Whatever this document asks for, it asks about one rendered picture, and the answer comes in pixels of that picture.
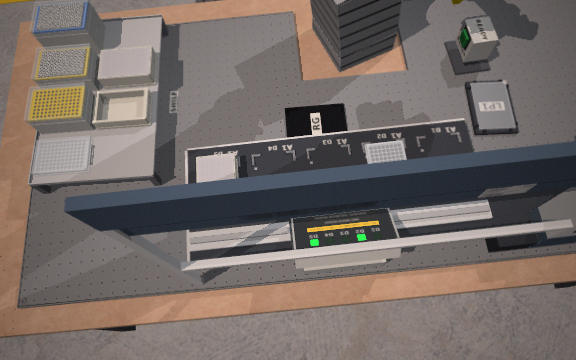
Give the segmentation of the black flat square pad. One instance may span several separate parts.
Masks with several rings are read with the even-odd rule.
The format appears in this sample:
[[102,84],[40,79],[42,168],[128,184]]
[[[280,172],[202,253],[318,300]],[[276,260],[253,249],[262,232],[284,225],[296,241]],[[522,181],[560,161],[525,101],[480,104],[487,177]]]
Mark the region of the black flat square pad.
[[285,108],[288,137],[347,131],[344,103]]

